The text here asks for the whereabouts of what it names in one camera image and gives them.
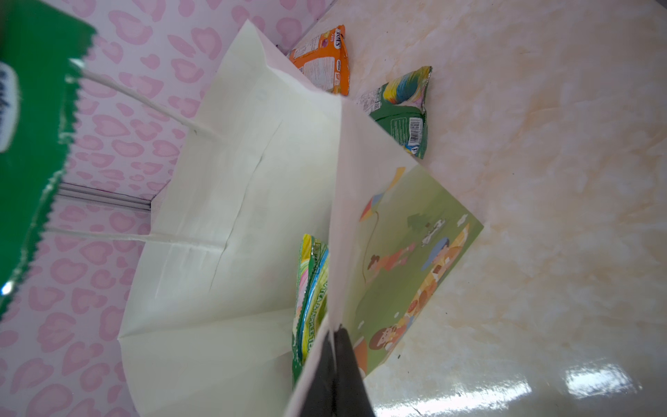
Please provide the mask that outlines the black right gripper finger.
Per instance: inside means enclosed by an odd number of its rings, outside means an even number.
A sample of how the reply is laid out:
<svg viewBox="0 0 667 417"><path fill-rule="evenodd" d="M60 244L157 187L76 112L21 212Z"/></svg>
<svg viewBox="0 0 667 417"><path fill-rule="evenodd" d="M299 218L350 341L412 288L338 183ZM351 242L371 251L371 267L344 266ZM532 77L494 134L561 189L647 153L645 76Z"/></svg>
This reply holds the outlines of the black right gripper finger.
<svg viewBox="0 0 667 417"><path fill-rule="evenodd" d="M345 328L324 342L297 416L375 416Z"/></svg>

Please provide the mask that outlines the green yellow candy bag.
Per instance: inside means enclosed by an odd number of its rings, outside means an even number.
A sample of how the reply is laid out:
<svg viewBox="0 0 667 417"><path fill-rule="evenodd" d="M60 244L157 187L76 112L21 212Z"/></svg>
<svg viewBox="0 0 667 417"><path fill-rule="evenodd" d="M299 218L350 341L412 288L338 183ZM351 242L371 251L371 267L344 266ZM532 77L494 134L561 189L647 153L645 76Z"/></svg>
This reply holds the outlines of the green yellow candy bag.
<svg viewBox="0 0 667 417"><path fill-rule="evenodd" d="M329 249L326 243L305 235L300 247L292 326L292 375L295 386L314 346L327 313Z"/></svg>

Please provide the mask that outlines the white paper bag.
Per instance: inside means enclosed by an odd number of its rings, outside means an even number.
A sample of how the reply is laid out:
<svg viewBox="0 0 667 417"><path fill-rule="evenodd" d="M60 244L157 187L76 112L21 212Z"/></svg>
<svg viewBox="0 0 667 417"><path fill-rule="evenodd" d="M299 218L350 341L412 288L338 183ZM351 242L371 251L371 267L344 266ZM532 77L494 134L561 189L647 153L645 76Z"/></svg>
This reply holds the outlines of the white paper bag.
<svg viewBox="0 0 667 417"><path fill-rule="evenodd" d="M243 24L142 237L118 335L142 416L297 416L345 328L361 378L387 359L482 224L361 108ZM305 235L327 313L297 384Z"/></svg>

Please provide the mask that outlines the green Fox's spring tea bag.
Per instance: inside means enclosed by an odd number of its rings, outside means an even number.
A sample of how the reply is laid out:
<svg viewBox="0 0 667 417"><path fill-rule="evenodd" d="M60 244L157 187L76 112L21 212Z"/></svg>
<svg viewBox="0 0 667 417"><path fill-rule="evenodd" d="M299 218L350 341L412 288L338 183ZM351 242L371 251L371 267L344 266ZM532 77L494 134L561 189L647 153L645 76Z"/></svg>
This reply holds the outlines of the green Fox's spring tea bag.
<svg viewBox="0 0 667 417"><path fill-rule="evenodd" d="M1 3L1 310L42 240L76 134L95 29L43 1Z"/></svg>

